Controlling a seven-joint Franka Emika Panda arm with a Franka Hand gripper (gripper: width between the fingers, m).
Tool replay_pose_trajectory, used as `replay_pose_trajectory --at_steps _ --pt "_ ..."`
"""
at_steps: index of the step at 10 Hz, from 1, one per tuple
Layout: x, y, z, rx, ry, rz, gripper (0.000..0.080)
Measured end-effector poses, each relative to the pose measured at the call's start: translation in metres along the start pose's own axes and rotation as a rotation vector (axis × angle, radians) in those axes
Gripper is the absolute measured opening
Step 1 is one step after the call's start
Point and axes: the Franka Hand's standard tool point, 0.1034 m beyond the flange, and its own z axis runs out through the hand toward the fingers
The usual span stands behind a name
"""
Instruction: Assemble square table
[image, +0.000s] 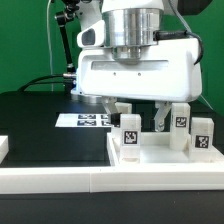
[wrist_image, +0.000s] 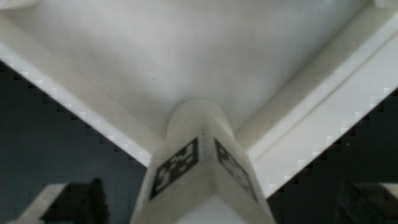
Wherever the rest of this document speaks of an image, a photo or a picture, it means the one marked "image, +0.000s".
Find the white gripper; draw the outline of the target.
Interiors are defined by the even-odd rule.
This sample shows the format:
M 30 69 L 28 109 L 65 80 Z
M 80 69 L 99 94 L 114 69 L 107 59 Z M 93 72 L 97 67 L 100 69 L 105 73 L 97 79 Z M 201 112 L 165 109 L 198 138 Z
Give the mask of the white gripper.
M 190 102 L 202 92 L 198 54 L 195 38 L 160 41 L 143 48 L 135 62 L 115 61 L 108 48 L 84 50 L 78 61 L 79 88 L 84 94 L 109 96 L 102 104 L 115 127 L 120 125 L 115 97 L 164 101 L 155 103 L 154 116 L 155 131 L 162 132 L 170 102 Z

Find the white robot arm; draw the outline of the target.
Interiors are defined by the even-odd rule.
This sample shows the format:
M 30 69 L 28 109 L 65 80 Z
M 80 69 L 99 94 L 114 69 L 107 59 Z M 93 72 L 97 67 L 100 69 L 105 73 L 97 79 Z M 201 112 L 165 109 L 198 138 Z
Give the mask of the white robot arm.
M 182 31 L 163 31 L 164 15 L 181 18 L 184 0 L 93 0 L 82 2 L 77 44 L 77 92 L 99 96 L 106 112 L 118 114 L 118 98 L 152 100 L 155 129 L 174 102 L 202 93 L 200 37 L 186 22 Z

